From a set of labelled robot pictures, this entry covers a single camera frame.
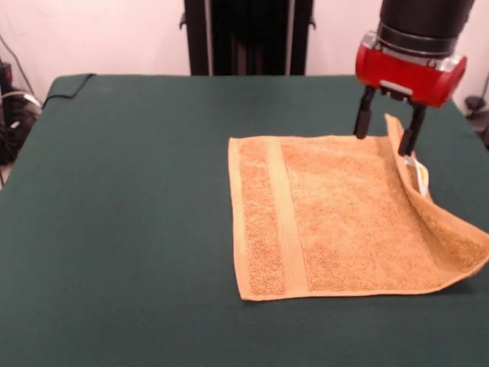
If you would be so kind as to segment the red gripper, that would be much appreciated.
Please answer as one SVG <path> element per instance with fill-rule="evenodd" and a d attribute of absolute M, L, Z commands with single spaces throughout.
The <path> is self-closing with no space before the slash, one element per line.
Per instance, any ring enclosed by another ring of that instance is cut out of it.
<path fill-rule="evenodd" d="M 385 88 L 399 92 L 414 103 L 413 114 L 408 129 L 400 140 L 399 156 L 410 156 L 426 115 L 426 107 L 438 108 L 448 102 L 465 74 L 467 58 L 456 55 L 448 58 L 449 68 L 413 63 L 382 51 L 361 45 L 355 64 L 357 78 L 364 84 L 353 134 L 364 139 L 371 122 L 371 103 L 376 89 Z"/>

